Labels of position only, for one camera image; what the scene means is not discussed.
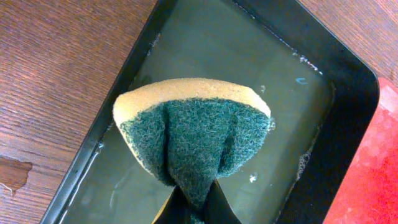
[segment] scrub sponge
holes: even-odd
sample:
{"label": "scrub sponge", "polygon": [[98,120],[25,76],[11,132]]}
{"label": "scrub sponge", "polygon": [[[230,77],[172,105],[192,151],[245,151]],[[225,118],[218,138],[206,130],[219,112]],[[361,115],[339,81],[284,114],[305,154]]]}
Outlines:
{"label": "scrub sponge", "polygon": [[211,183],[261,148],[271,111],[248,87],[203,78],[166,80],[119,96],[114,120],[141,166],[178,185],[200,210]]}

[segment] green scouring pad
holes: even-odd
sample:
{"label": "green scouring pad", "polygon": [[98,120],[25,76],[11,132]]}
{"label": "green scouring pad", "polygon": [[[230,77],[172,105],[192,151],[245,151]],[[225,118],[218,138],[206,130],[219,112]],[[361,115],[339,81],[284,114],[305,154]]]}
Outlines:
{"label": "green scouring pad", "polygon": [[211,183],[236,172],[261,148],[271,111],[252,89],[184,78],[119,96],[113,115],[141,166],[178,185],[201,209]]}

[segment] wood grain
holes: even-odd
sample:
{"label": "wood grain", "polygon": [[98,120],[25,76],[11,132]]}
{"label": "wood grain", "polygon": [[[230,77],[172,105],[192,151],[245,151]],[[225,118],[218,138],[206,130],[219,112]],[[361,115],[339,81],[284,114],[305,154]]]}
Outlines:
{"label": "wood grain", "polygon": [[[398,85],[398,0],[302,0]],[[0,155],[32,162],[0,223],[38,223],[155,0],[2,1]]]}

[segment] soapy water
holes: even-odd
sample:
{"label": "soapy water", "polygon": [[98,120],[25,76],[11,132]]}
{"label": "soapy water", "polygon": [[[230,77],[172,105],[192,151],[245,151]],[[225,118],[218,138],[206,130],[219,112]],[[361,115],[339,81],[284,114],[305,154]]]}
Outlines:
{"label": "soapy water", "polygon": [[109,131],[113,125],[114,125],[114,121],[112,119],[112,121],[108,124],[108,127],[106,127],[106,131]]}
{"label": "soapy water", "polygon": [[276,123],[273,118],[271,118],[271,123],[268,126],[267,133],[276,129]]}
{"label": "soapy water", "polygon": [[155,40],[152,41],[152,43],[149,44],[151,47],[150,47],[150,49],[148,50],[147,57],[151,55],[152,49],[153,49],[154,47],[156,47],[156,45],[157,45],[159,39],[160,39],[160,33],[158,33],[158,34],[156,35]]}
{"label": "soapy water", "polygon": [[127,172],[124,174],[124,176],[122,177],[121,180],[119,180],[116,185],[114,186],[114,189],[112,191],[112,195],[111,195],[111,200],[109,200],[109,207],[110,209],[113,209],[114,207],[114,199],[116,197],[116,195],[119,194],[119,190],[121,187],[123,187],[123,185],[126,184],[126,181],[128,180],[129,176],[132,174],[132,172],[134,171],[136,167],[132,166],[130,167]]}
{"label": "soapy water", "polygon": [[[247,10],[245,10],[245,8],[243,8],[241,5],[239,5],[237,2],[233,3],[235,5],[237,5],[241,10],[243,10],[245,13],[249,14],[250,17],[252,19],[256,19],[256,17],[252,14],[250,14]],[[306,63],[308,66],[310,66],[312,69],[314,69],[314,71],[318,72],[320,75],[323,75],[323,72],[319,71],[318,67],[316,67],[313,63],[311,63],[306,56],[299,54],[298,51],[296,49],[294,49],[293,47],[291,47],[287,42],[285,42],[284,40],[282,40],[282,38],[280,38],[276,33],[274,33],[273,31],[270,30],[270,28],[268,28],[267,26],[265,26],[264,24],[261,24],[261,26],[265,29],[267,29],[272,35],[274,35],[276,38],[278,38],[283,44],[285,44],[288,48],[290,48],[293,53],[292,55],[295,57],[298,57],[298,59],[300,60],[300,62],[304,62]]]}
{"label": "soapy water", "polygon": [[98,143],[98,149],[102,149],[105,146],[105,143],[103,141],[100,141]]}
{"label": "soapy water", "polygon": [[257,172],[254,172],[253,174],[250,174],[250,183],[253,183],[254,181],[257,180]]}
{"label": "soapy water", "polygon": [[67,215],[68,209],[69,209],[69,207],[72,205],[72,203],[73,203],[73,201],[74,201],[74,199],[75,199],[75,197],[76,197],[76,194],[77,194],[78,191],[79,191],[79,188],[80,188],[81,183],[84,181],[84,179],[85,179],[87,173],[90,171],[91,165],[93,165],[95,158],[96,158],[99,154],[100,154],[100,151],[95,151],[94,154],[93,154],[93,156],[90,158],[90,161],[89,161],[89,163],[88,163],[87,168],[85,169],[85,172],[84,172],[83,176],[79,179],[79,181],[78,181],[78,183],[77,183],[77,186],[76,186],[76,189],[74,189],[74,193],[73,193],[71,199],[69,200],[69,203],[68,203],[67,207],[66,207],[66,208],[64,209],[64,211],[63,211],[63,214],[62,214],[62,217],[61,217],[61,219],[60,219],[60,221],[59,221],[59,224],[61,224],[61,223],[63,222],[65,216]]}
{"label": "soapy water", "polygon": [[317,141],[320,130],[321,130],[321,126],[318,126],[317,133],[315,134],[314,139],[312,139],[312,141],[311,141],[310,148],[305,152],[305,154],[302,154],[300,156],[300,158],[298,159],[298,170],[297,170],[297,174],[296,174],[296,182],[300,180],[300,177],[303,174],[305,167],[307,166],[308,162],[310,161],[311,153],[312,153],[313,147]]}

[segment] red textured surface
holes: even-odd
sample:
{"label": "red textured surface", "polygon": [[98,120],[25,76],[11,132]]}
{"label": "red textured surface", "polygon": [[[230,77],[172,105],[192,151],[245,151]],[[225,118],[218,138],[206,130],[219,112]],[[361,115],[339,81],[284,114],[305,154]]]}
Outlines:
{"label": "red textured surface", "polygon": [[324,224],[398,223],[398,88],[379,83],[379,105]]}

